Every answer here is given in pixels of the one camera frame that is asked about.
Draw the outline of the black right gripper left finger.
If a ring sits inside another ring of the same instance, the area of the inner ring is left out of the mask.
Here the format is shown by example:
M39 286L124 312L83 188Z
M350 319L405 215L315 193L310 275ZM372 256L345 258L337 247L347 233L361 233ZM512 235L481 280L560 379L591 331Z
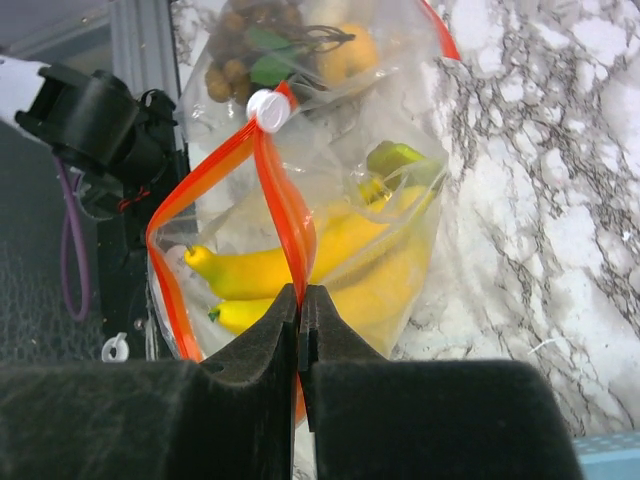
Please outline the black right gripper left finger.
M288 479L297 302L203 362L5 366L5 479Z

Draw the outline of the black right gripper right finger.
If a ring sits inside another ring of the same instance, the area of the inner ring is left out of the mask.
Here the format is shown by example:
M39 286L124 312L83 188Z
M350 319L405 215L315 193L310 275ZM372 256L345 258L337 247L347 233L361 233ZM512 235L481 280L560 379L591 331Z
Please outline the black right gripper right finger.
M389 361L307 289L298 369L321 479L579 479L553 393L514 360Z

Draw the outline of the yellow banana bunch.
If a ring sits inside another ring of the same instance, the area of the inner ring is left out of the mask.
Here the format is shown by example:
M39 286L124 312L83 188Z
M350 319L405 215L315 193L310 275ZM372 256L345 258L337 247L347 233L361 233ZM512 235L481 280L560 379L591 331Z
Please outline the yellow banana bunch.
M303 185L319 228L310 281L383 356L423 294L447 166L433 141L384 140L360 164L328 160Z

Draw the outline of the clear zip bag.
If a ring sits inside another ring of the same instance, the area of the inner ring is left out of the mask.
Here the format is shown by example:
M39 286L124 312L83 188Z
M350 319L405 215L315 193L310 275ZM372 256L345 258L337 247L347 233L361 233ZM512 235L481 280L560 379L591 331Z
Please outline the clear zip bag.
M244 334L273 298L224 300L184 260L194 245L222 255L281 248L296 302L311 283L319 228L303 185L330 159L360 164L384 140L440 142L417 123L427 106L423 65L354 97L304 111L287 84L252 95L245 124L162 202L146 231L154 305L172 353L203 361Z
M285 83L323 109L422 61L458 59L427 1L225 1L180 100L187 142L213 150L246 122L252 95Z

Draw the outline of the orange mango fruit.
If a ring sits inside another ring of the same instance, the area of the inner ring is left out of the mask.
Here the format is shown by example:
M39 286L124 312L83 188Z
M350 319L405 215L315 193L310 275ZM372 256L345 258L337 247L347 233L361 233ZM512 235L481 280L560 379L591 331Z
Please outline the orange mango fruit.
M337 47L336 43L332 43L329 45L330 51L321 51L316 56L320 77L331 88L338 87L379 63L376 42L366 28L354 23L343 23L338 28L354 38Z

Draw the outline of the brown longan bunch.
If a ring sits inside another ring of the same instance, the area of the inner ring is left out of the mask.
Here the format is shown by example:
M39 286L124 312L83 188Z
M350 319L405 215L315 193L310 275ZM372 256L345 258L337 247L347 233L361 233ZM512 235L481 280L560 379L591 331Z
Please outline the brown longan bunch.
M285 82L303 103L329 89L316 56L353 38L337 26L304 20L300 1L227 1L206 46L208 94L245 106L258 90Z

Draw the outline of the single yellow banana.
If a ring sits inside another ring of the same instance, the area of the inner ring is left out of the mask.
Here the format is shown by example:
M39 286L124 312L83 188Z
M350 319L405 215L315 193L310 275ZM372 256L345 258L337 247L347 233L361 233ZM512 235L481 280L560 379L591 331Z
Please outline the single yellow banana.
M194 245L185 251L184 260L224 300L273 298L292 282L281 248L222 255L206 246Z

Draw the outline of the clear zip top bag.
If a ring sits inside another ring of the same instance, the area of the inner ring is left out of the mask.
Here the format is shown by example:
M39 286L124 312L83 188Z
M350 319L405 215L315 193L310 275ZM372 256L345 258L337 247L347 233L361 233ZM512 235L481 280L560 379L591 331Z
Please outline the clear zip top bag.
M422 61L458 59L427 1L225 1L180 100L187 142L213 150L246 122L252 95L285 83L323 109Z

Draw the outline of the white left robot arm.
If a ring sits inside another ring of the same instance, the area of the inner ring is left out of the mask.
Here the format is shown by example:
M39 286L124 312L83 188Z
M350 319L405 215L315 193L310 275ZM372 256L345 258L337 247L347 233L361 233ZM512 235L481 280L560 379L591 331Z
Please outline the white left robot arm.
M122 188L115 204L147 224L177 184L175 103L162 90L131 94L113 74L4 56L1 119L66 164Z

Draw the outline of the light blue plastic basket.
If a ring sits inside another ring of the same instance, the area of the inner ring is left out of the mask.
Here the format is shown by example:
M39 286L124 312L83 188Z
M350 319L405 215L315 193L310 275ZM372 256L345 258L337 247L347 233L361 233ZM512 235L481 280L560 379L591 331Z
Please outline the light blue plastic basket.
M587 480L640 480L638 431L580 437L573 440Z

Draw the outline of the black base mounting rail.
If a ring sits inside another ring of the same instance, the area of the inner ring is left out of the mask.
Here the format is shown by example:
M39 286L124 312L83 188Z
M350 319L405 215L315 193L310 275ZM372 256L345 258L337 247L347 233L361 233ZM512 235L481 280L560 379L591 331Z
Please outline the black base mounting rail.
M152 89L138 104L131 147L116 167L115 199L97 225L100 310L106 338L124 333L130 358L155 360L171 352L149 291L146 230L188 166L175 139L175 103Z

